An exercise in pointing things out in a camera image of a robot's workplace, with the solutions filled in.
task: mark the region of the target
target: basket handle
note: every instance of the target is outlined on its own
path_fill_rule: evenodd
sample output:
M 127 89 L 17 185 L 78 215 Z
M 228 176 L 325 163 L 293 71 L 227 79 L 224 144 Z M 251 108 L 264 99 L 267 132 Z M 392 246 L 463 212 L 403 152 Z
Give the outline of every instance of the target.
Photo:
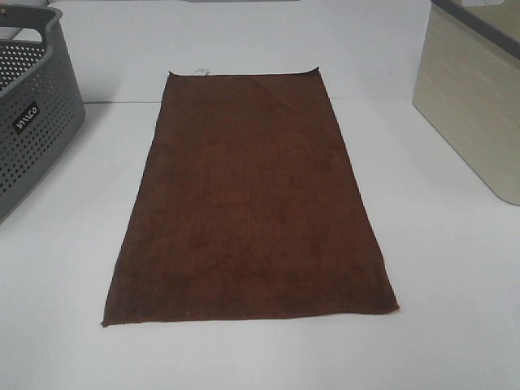
M 46 27 L 52 19 L 59 19 L 61 13 L 47 7 L 8 6 L 0 3 L 0 26 L 31 28 L 46 41 Z

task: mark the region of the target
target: gray plastic basket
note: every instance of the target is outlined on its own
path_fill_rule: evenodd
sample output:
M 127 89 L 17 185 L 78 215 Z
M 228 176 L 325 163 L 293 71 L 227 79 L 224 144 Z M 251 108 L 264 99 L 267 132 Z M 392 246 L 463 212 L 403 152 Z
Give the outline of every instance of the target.
M 61 11 L 0 6 L 0 26 L 41 42 L 0 40 L 0 221 L 65 149 L 85 119 Z

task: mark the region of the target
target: brown towel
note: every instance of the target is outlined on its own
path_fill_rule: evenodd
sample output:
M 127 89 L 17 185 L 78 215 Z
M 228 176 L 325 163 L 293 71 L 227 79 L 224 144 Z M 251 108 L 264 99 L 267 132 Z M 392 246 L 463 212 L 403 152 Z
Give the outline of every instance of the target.
M 318 69 L 170 74 L 103 326 L 397 308 Z

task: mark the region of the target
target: white surface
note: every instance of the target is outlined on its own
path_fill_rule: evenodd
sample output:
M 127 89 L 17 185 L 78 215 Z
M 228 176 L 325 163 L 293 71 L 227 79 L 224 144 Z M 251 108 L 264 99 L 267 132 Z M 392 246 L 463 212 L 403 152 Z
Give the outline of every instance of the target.
M 159 104 L 87 105 L 0 224 L 2 390 L 520 388 L 520 207 L 411 106 L 428 1 L 55 5 L 87 100 L 320 66 L 401 311 L 103 329 Z
M 409 99 L 333 104 L 400 312 L 102 328 L 159 104 L 88 105 L 0 225 L 0 388 L 518 389 L 520 207 Z
M 334 98 L 411 97 L 429 0 L 55 2 L 87 102 L 160 102 L 168 72 L 320 67 Z

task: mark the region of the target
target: basket logo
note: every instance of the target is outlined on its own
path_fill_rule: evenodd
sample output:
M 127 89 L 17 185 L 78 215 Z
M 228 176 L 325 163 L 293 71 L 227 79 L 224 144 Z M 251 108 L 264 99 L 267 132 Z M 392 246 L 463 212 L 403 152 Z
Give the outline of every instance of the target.
M 29 124 L 40 114 L 40 109 L 36 102 L 32 102 L 29 107 L 27 107 L 24 112 L 16 118 L 13 122 L 13 128 L 16 130 L 16 133 L 20 135 Z

